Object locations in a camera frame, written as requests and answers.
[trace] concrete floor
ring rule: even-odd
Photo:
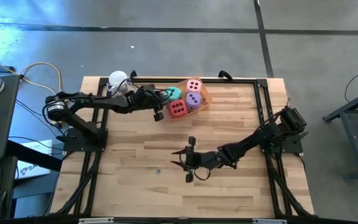
[[[358,1],[259,1],[266,29],[358,30]],[[258,28],[252,0],[0,0],[0,22]],[[291,105],[308,123],[310,133],[303,146],[316,214],[358,220],[358,180],[342,179],[356,169],[350,145],[339,120],[324,124],[321,119],[346,102],[346,83],[358,73],[358,35],[267,35],[267,43],[274,76],[284,78]],[[216,76],[226,70],[235,77],[267,77],[259,34],[0,30],[0,62],[16,68],[33,62],[53,63],[63,74],[67,92],[78,91],[85,75],[109,75],[115,70],[137,70],[142,76]],[[48,67],[34,68],[27,75],[35,82],[57,87],[57,76]],[[39,111],[49,94],[25,83],[18,99]],[[348,98],[357,95],[358,79],[349,87]],[[13,134],[53,138],[22,108],[15,110]],[[18,217],[40,215],[40,211],[43,208],[21,212]]]

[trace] white cable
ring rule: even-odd
[[[51,63],[47,63],[47,62],[35,62],[35,63],[33,63],[33,64],[29,65],[29,66],[26,66],[26,68],[23,68],[19,73],[16,73],[16,72],[14,72],[14,71],[12,71],[12,70],[8,69],[7,67],[5,67],[5,66],[3,66],[3,65],[0,64],[0,66],[1,66],[3,69],[5,69],[5,70],[7,70],[8,72],[11,72],[11,73],[13,73],[13,74],[15,74],[15,75],[20,75],[20,74],[22,74],[22,72],[26,72],[29,68],[33,67],[34,65],[49,65],[49,66],[51,66],[52,68],[54,68],[54,69],[56,70],[56,72],[57,72],[57,75],[58,75],[58,80],[59,80],[59,86],[58,86],[58,88],[59,88],[59,91],[62,90],[62,75],[60,74],[59,69],[57,69],[57,67],[55,67],[55,66],[52,65]],[[47,90],[50,90],[54,95],[56,95],[56,92],[55,92],[53,89],[51,89],[51,88],[49,88],[49,87],[47,87],[47,86],[45,86],[45,85],[41,85],[41,84],[38,84],[38,83],[34,83],[34,82],[30,81],[28,78],[23,78],[23,80],[26,81],[26,82],[28,82],[28,83],[30,83],[30,84],[33,84],[33,85],[36,85],[36,86],[45,88],[45,89],[47,89]]]

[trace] orange container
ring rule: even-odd
[[[186,92],[186,84],[187,84],[187,81],[188,80],[198,80],[200,81],[201,83],[203,82],[199,77],[193,77],[193,78],[189,78],[189,79],[186,79],[180,83],[177,83],[175,85],[175,87],[179,88],[180,91],[181,91],[181,99],[185,99],[186,98],[186,95],[187,95],[187,92]],[[184,116],[181,116],[179,118],[171,118],[172,121],[178,121],[179,119],[182,119],[182,118],[186,118],[187,116],[190,116],[192,114],[195,114],[197,113],[198,111],[201,111],[201,110],[205,110],[211,103],[212,103],[212,97],[211,95],[208,93],[208,91],[206,90],[205,86],[204,86],[204,83],[202,84],[201,86],[201,106],[200,108],[198,108],[197,110],[194,110]]]

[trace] foam dice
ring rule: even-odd
[[[186,84],[186,92],[201,93],[202,83],[198,80],[188,80]]]
[[[177,88],[177,87],[170,86],[167,91],[161,92],[161,95],[162,95],[163,97],[166,97],[166,96],[168,96],[168,95],[171,95],[171,96],[168,98],[167,101],[168,101],[168,102],[174,102],[175,100],[180,100],[180,98],[181,98],[181,91],[180,91],[180,89]]]
[[[171,118],[180,118],[188,113],[186,104],[183,100],[175,100],[169,103],[168,112]]]
[[[190,92],[186,95],[186,106],[189,111],[197,110],[201,106],[201,95]]]

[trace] wooden table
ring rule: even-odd
[[[84,77],[81,91],[96,93],[99,78]],[[282,78],[267,80],[275,113],[287,103],[285,85]],[[169,85],[156,84],[156,87]],[[188,136],[197,138],[197,151],[213,151],[222,144],[244,139],[259,125],[252,85],[206,86],[213,104],[181,121],[171,122],[166,111],[166,118],[159,122],[154,121],[152,110],[132,114],[109,112],[108,146],[101,158],[92,216],[273,217],[266,163],[259,147],[246,153],[237,170],[214,169],[207,181],[195,178],[190,184],[185,182],[186,173],[170,162],[178,160],[171,152],[183,149]],[[91,120],[92,112],[83,109],[77,114]],[[83,152],[75,152],[63,161],[52,211],[61,208],[77,187],[83,157]],[[300,159],[284,154],[283,163],[288,187],[305,209],[313,213]],[[281,190],[278,194],[284,211]]]

